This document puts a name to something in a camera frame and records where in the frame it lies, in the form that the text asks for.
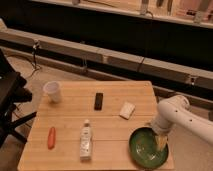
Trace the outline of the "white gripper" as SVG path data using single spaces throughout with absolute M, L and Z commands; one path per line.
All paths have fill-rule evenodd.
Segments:
M 168 127 L 161 127 L 156 122 L 152 122 L 151 128 L 157 134 L 155 135 L 155 141 L 156 141 L 157 147 L 160 148 L 160 150 L 163 150 L 168 140 L 168 137 L 166 135 L 169 134 L 169 132 L 172 129 L 172 126 L 169 125 Z

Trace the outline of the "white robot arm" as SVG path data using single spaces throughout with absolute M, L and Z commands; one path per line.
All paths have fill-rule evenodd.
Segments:
M 156 133 L 155 140 L 159 151 L 166 146 L 167 135 L 174 124 L 213 144 L 213 122 L 191 113 L 189 107 L 189 100 L 183 95 L 163 99 L 157 104 L 157 115 L 151 120 L 150 126 Z

